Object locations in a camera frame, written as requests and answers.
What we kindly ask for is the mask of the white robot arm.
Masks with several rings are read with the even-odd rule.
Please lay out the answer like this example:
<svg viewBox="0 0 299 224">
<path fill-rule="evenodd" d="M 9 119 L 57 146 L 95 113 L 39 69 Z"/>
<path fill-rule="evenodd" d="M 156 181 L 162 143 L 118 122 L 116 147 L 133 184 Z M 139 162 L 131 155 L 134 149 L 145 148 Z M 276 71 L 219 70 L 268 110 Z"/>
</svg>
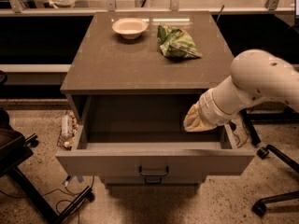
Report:
<svg viewBox="0 0 299 224">
<path fill-rule="evenodd" d="M 189 132 L 222 126 L 244 109 L 273 99 L 299 111 L 299 72 L 269 52 L 250 49 L 232 61 L 231 73 L 217 87 L 204 92 L 184 121 Z"/>
</svg>

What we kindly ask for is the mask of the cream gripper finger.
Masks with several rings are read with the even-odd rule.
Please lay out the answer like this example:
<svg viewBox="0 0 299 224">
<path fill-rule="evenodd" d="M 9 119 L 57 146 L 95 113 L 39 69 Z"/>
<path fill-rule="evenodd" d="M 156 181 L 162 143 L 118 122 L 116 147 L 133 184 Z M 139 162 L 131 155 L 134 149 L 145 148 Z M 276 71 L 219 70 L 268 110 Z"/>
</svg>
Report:
<svg viewBox="0 0 299 224">
<path fill-rule="evenodd" d="M 199 104 L 191 106 L 183 120 L 183 126 L 187 133 L 205 132 L 215 128 L 215 125 L 204 119 Z"/>
</svg>

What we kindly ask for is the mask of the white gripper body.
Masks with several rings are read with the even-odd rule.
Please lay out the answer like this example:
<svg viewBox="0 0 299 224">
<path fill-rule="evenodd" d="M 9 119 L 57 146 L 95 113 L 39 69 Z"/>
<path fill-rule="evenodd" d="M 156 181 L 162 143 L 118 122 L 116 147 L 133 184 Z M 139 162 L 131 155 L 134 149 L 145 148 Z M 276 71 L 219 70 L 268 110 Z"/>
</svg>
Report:
<svg viewBox="0 0 299 224">
<path fill-rule="evenodd" d="M 213 99 L 213 90 L 203 93 L 199 98 L 199 117 L 202 129 L 215 129 L 228 123 L 232 117 L 223 113 Z"/>
</svg>

